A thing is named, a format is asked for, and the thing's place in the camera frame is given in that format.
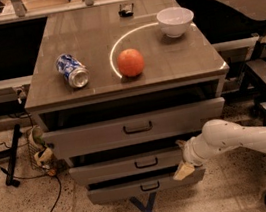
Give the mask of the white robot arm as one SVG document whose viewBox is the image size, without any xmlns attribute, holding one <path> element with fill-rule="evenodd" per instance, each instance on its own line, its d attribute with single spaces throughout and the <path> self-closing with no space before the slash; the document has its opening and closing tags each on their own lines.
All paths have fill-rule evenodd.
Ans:
<svg viewBox="0 0 266 212">
<path fill-rule="evenodd" d="M 266 126 L 241 126 L 225 120 L 210 120 L 202 127 L 201 134 L 187 141 L 177 140 L 182 150 L 182 160 L 173 178 L 184 180 L 213 156 L 244 147 L 266 154 Z"/>
</svg>

